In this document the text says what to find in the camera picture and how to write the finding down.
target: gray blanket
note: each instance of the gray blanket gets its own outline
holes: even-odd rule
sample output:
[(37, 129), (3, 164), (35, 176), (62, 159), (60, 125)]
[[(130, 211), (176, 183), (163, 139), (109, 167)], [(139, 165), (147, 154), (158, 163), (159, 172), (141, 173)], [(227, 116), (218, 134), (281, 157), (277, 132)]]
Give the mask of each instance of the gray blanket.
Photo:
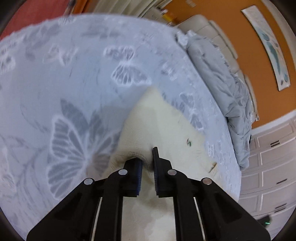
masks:
[(244, 83), (232, 75), (221, 52), (205, 37), (189, 37), (187, 52), (223, 115), (228, 119), (237, 162), (249, 166), (252, 103)]

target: cream garment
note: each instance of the cream garment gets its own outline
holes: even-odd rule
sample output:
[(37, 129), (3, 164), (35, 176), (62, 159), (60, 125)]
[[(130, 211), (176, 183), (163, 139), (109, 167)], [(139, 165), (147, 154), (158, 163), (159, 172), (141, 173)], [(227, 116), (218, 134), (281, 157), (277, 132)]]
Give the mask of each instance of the cream garment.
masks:
[(149, 88), (125, 121), (117, 150), (104, 173), (107, 177), (130, 158), (144, 161), (140, 195), (124, 198), (122, 241), (176, 239), (173, 199), (160, 199), (155, 192), (154, 146), (161, 158), (170, 160), (172, 167), (187, 177), (197, 180), (209, 177), (220, 185), (218, 175), (215, 177), (217, 165), (204, 148), (204, 136), (180, 111), (167, 104), (155, 88)]

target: bed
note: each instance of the bed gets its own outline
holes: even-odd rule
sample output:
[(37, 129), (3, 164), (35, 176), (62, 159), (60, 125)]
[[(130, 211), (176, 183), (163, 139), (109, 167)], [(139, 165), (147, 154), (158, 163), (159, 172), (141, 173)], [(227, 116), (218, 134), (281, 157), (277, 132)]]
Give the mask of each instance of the bed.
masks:
[(84, 178), (100, 179), (150, 85), (205, 135), (223, 189), (238, 200), (227, 120), (177, 32), (143, 19), (80, 15), (0, 42), (0, 206), (24, 239)]

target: orange wall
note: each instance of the orange wall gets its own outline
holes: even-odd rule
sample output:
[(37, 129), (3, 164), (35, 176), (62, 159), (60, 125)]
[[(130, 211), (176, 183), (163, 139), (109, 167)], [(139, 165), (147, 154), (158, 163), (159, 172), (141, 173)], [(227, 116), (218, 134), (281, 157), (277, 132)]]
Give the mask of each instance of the orange wall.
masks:
[[(165, 8), (179, 21), (195, 14), (202, 14), (214, 20), (226, 33), (239, 58), (243, 73), (252, 83), (258, 105), (258, 127), (275, 120), (296, 109), (296, 72), (286, 40), (265, 5), (260, 0), (193, 0), (196, 7), (190, 8), (185, 0), (173, 0)], [(265, 48), (252, 25), (241, 12), (242, 9), (256, 5), (271, 26), (284, 54), (290, 75), (291, 86), (278, 91), (274, 71)]]

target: black device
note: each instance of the black device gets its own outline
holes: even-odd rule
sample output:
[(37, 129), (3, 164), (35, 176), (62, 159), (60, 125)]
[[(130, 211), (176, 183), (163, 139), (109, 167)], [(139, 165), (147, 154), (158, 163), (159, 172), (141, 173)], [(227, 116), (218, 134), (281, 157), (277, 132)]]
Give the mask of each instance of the black device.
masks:
[[(176, 240), (270, 241), (267, 230), (209, 178), (188, 178), (153, 148), (155, 190), (173, 197)], [(120, 241), (123, 197), (137, 197), (142, 161), (107, 179), (85, 179), (28, 234), (27, 241)]]

